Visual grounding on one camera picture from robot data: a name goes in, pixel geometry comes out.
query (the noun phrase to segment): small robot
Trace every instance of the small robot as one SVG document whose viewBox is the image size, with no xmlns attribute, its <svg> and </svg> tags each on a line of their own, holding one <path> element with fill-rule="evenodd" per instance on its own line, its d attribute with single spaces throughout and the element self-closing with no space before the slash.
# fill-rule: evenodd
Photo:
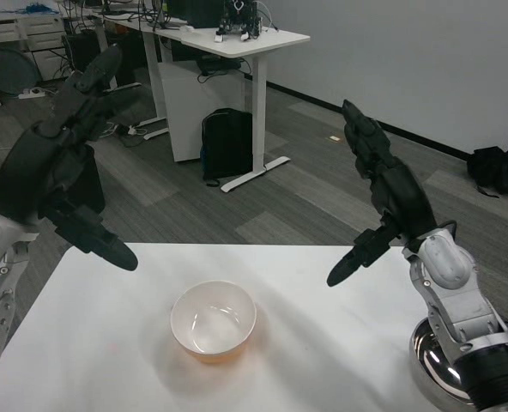
<svg viewBox="0 0 508 412">
<path fill-rule="evenodd" d="M 225 34 L 240 29 L 240 39 L 257 39 L 262 31 L 262 18 L 257 15 L 256 2 L 253 0 L 225 0 L 224 14 L 220 28 L 216 32 L 215 42 L 221 43 Z"/>
</svg>

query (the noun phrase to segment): black backpack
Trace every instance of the black backpack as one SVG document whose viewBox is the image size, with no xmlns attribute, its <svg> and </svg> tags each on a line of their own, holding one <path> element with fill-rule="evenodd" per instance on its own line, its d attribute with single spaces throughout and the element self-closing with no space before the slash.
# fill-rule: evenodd
<svg viewBox="0 0 508 412">
<path fill-rule="evenodd" d="M 493 146 L 477 149 L 469 156 L 468 174 L 477 184 L 477 190 L 489 195 L 482 187 L 493 187 L 500 194 L 508 194 L 508 152 Z"/>
<path fill-rule="evenodd" d="M 252 115 L 234 109 L 219 109 L 203 120 L 201 148 L 203 179 L 219 178 L 252 171 Z"/>
</svg>

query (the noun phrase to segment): bowl rim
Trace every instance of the bowl rim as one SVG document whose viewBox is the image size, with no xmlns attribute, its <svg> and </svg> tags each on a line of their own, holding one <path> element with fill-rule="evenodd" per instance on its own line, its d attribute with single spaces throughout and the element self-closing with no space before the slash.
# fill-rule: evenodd
<svg viewBox="0 0 508 412">
<path fill-rule="evenodd" d="M 252 308 L 254 309 L 254 319 L 252 319 L 252 325 L 250 327 L 250 329 L 248 330 L 248 333 L 245 334 L 245 337 L 239 342 L 237 343 L 236 345 L 233 345 L 231 348 L 228 348 L 226 350 L 223 350 L 221 352 L 215 352 L 215 353 L 206 353 L 206 352 L 199 352 L 198 350 L 196 349 L 192 349 L 192 348 L 189 348 L 188 346 L 184 345 L 179 339 L 178 337 L 176 336 L 176 331 L 174 330 L 174 322 L 172 321 L 173 320 L 173 315 L 174 315 L 174 309 L 176 308 L 176 305 L 191 291 L 193 290 L 194 288 L 198 288 L 202 285 L 205 285 L 207 283 L 226 283 L 227 285 L 231 285 L 235 288 L 238 288 L 240 290 L 242 290 L 246 296 L 248 296 L 248 299 L 249 299 L 249 302 L 251 303 L 252 305 Z M 257 322 L 257 307 L 256 307 L 256 302 L 254 301 L 254 299 L 252 299 L 252 296 L 246 292 L 246 290 L 244 288 L 242 288 L 241 286 L 239 286 L 237 283 L 234 283 L 234 282 L 230 282 L 230 281 L 222 281 L 222 280 L 213 280 L 213 281 L 204 281 L 204 282 L 200 282 L 196 285 L 193 285 L 191 286 L 190 288 L 188 288 L 185 292 L 183 292 L 179 298 L 176 299 L 176 301 L 174 302 L 174 305 L 172 306 L 172 310 L 170 311 L 170 329 L 172 331 L 172 335 L 174 336 L 174 339 L 176 339 L 176 341 L 183 347 L 185 348 L 186 350 L 189 350 L 190 352 L 194 353 L 194 354 L 198 354 L 200 356 L 221 356 L 223 354 L 227 354 L 229 352 L 232 352 L 234 351 L 236 348 L 239 348 L 241 347 L 245 342 L 246 340 L 250 337 L 250 335 L 252 334 L 252 332 L 254 331 L 254 326 L 256 326 L 256 322 Z"/>
</svg>

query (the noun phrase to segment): white bowl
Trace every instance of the white bowl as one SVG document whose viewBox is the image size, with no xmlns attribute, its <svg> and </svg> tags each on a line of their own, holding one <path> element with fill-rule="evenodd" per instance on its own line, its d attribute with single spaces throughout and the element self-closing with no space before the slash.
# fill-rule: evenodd
<svg viewBox="0 0 508 412">
<path fill-rule="evenodd" d="M 176 340 L 205 362 L 226 361 L 240 353 L 256 324 L 256 305 L 239 286 L 200 283 L 176 301 L 170 325 Z"/>
</svg>

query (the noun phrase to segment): desk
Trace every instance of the desk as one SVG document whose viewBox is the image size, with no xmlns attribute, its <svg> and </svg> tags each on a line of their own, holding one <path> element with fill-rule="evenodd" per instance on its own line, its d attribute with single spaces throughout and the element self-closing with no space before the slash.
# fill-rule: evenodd
<svg viewBox="0 0 508 412">
<path fill-rule="evenodd" d="M 96 15 L 100 21 L 103 15 Z M 137 21 L 127 21 L 127 16 L 118 16 L 118 19 L 112 16 L 111 21 L 118 20 L 118 24 L 122 24 L 132 29 L 140 28 L 143 32 L 145 42 L 145 50 L 148 54 L 149 76 L 151 77 L 151 85 L 153 88 L 153 96 L 155 98 L 155 106 L 157 106 L 157 95 L 162 96 L 158 84 L 160 83 L 160 73 L 155 68 L 156 54 L 154 52 L 154 36 L 166 37 L 181 42 L 184 45 L 195 47 L 205 52 L 214 53 L 224 58 L 244 58 L 252 57 L 252 171 L 247 173 L 226 185 L 221 189 L 229 192 L 232 189 L 254 179 L 257 176 L 265 174 L 267 171 L 290 161 L 289 158 L 282 156 L 267 164 L 264 163 L 265 153 L 265 108 L 266 108 L 266 86 L 268 75 L 268 53 L 282 47 L 305 43 L 310 40 L 309 36 L 303 34 L 290 33 L 284 30 L 276 32 L 270 29 L 263 32 L 257 40 L 241 41 L 238 35 L 228 35 L 223 43 L 214 42 L 215 28 L 204 28 L 193 31 L 155 29 L 153 30 L 147 22 L 142 22 L 138 26 Z M 103 28 L 98 28 L 97 33 L 100 36 L 100 47 L 103 45 Z"/>
<path fill-rule="evenodd" d="M 130 245 L 133 272 L 70 249 L 0 361 L 4 412 L 438 412 L 408 367 L 426 305 L 401 248 L 336 288 L 341 246 Z M 258 321 L 233 363 L 200 363 L 172 337 L 173 302 L 236 282 Z"/>
</svg>

